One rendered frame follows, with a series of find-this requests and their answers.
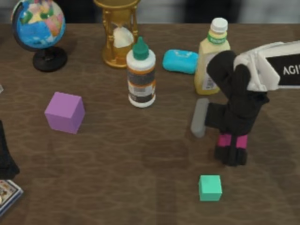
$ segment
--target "bottle label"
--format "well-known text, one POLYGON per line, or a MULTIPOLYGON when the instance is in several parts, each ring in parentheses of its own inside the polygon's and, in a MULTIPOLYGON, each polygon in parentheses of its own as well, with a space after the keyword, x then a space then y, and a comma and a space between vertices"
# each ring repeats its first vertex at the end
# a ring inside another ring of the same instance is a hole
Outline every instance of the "bottle label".
POLYGON ((226 42, 227 37, 217 39, 217 38, 212 37, 210 34, 208 34, 207 39, 209 42, 211 42, 214 45, 221 45, 226 42))
POLYGON ((212 80, 212 78, 208 75, 207 73, 207 66, 209 64, 209 62, 211 61, 211 59, 216 55, 217 53, 212 53, 206 56, 206 62, 205 62, 205 76, 204 76, 204 80, 203 80, 203 85, 202 85, 202 89, 203 90, 213 90, 217 88, 217 85, 215 84, 215 82, 212 80))
POLYGON ((155 70, 141 73, 137 71, 127 70, 127 82, 129 97, 138 103, 146 103, 151 101, 155 95, 155 70))

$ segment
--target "globe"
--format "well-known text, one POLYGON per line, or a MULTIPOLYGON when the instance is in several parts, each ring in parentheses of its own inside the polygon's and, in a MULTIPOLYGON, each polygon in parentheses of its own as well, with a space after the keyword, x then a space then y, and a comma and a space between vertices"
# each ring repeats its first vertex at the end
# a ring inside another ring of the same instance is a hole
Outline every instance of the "globe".
POLYGON ((20 0, 13 10, 12 26, 17 43, 36 52, 33 57, 36 69, 52 72, 65 65, 67 54, 54 45, 64 35, 66 22, 53 0, 20 0))

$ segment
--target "gold hourglass frame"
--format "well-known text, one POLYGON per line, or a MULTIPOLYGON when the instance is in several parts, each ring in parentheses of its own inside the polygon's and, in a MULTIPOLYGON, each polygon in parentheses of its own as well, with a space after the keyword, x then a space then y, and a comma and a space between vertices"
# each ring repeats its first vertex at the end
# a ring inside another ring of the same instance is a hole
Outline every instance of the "gold hourglass frame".
POLYGON ((104 62, 114 68, 126 68, 126 55, 137 41, 138 29, 136 8, 140 0, 94 0, 103 12, 103 26, 106 33, 106 44, 102 51, 104 62), (134 41, 131 45, 117 48, 114 46, 113 25, 128 27, 134 41))

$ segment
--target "white bottle cap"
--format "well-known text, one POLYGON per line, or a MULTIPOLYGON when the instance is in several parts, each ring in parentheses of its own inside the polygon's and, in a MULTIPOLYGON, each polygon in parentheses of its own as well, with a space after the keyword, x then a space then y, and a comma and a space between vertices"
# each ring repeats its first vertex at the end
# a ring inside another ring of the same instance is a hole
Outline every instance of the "white bottle cap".
POLYGON ((215 18, 211 22, 210 29, 216 33, 225 33, 228 29, 228 22, 221 17, 215 18))

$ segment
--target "yellow bottle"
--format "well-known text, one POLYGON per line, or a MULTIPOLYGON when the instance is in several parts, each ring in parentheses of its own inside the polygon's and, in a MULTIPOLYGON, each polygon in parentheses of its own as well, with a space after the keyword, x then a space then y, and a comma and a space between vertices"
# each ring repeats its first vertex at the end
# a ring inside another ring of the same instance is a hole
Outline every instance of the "yellow bottle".
POLYGON ((219 52, 230 50, 227 41, 228 22, 223 18, 215 18, 211 22, 208 36, 199 46, 199 59, 194 77, 196 92, 199 95, 212 95, 220 91, 206 72, 210 60, 219 52))

